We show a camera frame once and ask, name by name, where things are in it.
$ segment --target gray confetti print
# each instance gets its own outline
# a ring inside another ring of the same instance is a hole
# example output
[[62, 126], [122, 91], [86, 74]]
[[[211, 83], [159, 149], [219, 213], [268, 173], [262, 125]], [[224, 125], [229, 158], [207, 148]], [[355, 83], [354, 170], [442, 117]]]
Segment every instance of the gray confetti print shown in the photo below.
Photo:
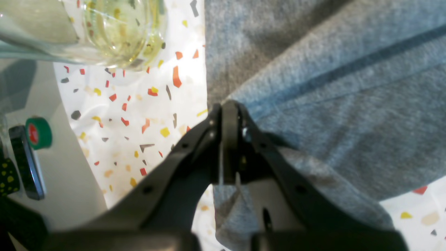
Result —
[[71, 114], [71, 118], [74, 119], [74, 120], [78, 120], [80, 117], [81, 117], [81, 112], [80, 111], [74, 111]]
[[190, 6], [192, 7], [192, 11], [194, 12], [194, 17], [198, 17], [197, 0], [193, 0], [190, 3]]

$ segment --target green patterned object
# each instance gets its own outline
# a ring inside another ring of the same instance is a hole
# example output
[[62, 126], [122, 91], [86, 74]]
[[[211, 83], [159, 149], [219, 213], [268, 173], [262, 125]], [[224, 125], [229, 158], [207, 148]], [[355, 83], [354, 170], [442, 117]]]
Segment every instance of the green patterned object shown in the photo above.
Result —
[[0, 159], [0, 194], [6, 196], [20, 189], [20, 181], [14, 163], [9, 158]]

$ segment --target yellow confetti print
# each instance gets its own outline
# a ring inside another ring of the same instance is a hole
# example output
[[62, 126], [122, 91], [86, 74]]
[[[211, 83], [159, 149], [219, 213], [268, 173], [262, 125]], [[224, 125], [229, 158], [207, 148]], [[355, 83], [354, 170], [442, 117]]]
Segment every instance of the yellow confetti print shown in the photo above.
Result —
[[184, 136], [187, 133], [187, 126], [186, 125], [181, 125], [178, 128], [178, 131], [181, 133], [182, 136]]
[[423, 223], [423, 225], [425, 226], [430, 226], [437, 223], [439, 220], [440, 220], [440, 215], [438, 215], [438, 212], [433, 212], [424, 216], [421, 219], [421, 223]]
[[409, 214], [408, 212], [403, 212], [401, 214], [401, 219], [412, 219], [413, 216], [411, 214]]
[[93, 89], [91, 89], [89, 86], [86, 86], [85, 88], [84, 88], [84, 91], [86, 91], [87, 93], [88, 93], [88, 95], [90, 95], [90, 96], [93, 96], [94, 95], [94, 91], [93, 91]]
[[101, 122], [101, 118], [98, 116], [94, 116], [91, 118], [92, 120], [96, 120], [97, 122]]
[[90, 151], [87, 148], [82, 148], [82, 152], [84, 153], [85, 158], [90, 156]]
[[102, 94], [101, 90], [99, 90], [98, 88], [95, 88], [93, 92], [96, 93], [98, 96], [101, 96]]
[[119, 19], [119, 14], [120, 14], [120, 13], [121, 13], [121, 10], [118, 9], [118, 8], [116, 8], [116, 9], [115, 9], [115, 13], [114, 13], [114, 14], [115, 14], [114, 16], [115, 16], [116, 19]]
[[113, 170], [108, 170], [108, 171], [105, 171], [104, 176], [105, 176], [106, 178], [108, 178], [108, 177], [110, 177], [110, 175], [112, 175], [112, 174], [113, 174]]
[[135, 178], [130, 179], [130, 185], [133, 187], [136, 187], [136, 179]]
[[199, 116], [201, 116], [201, 115], [203, 115], [203, 114], [205, 114], [205, 113], [207, 113], [207, 109], [204, 110], [204, 111], [202, 111], [202, 112], [199, 112], [199, 113], [197, 114], [197, 117], [199, 117]]
[[87, 8], [88, 8], [88, 9], [94, 9], [95, 7], [96, 7], [96, 4], [93, 3], [93, 2], [89, 2], [89, 3], [87, 4]]
[[79, 139], [81, 139], [86, 144], [88, 141], [87, 134], [85, 134], [85, 132], [82, 132], [81, 135], [79, 136]]
[[160, 133], [161, 135], [163, 135], [164, 138], [167, 138], [167, 136], [170, 135], [169, 129], [167, 127], [161, 129]]

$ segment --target gray sweatpants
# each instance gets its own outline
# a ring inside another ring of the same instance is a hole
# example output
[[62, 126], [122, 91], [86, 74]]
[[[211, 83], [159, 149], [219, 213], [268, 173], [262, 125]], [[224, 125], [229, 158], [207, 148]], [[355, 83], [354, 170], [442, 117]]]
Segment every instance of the gray sweatpants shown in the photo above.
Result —
[[[328, 199], [377, 228], [378, 204], [446, 175], [446, 1], [207, 1], [209, 104], [245, 104]], [[217, 239], [248, 246], [248, 191], [214, 187]]]

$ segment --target green tape roll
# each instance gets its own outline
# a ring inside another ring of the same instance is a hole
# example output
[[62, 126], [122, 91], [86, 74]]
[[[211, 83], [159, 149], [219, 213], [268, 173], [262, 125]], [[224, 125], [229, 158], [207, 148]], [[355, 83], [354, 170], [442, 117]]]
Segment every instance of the green tape roll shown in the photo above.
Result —
[[53, 142], [50, 125], [41, 117], [26, 120], [26, 137], [28, 137], [29, 144], [35, 150], [49, 148]]

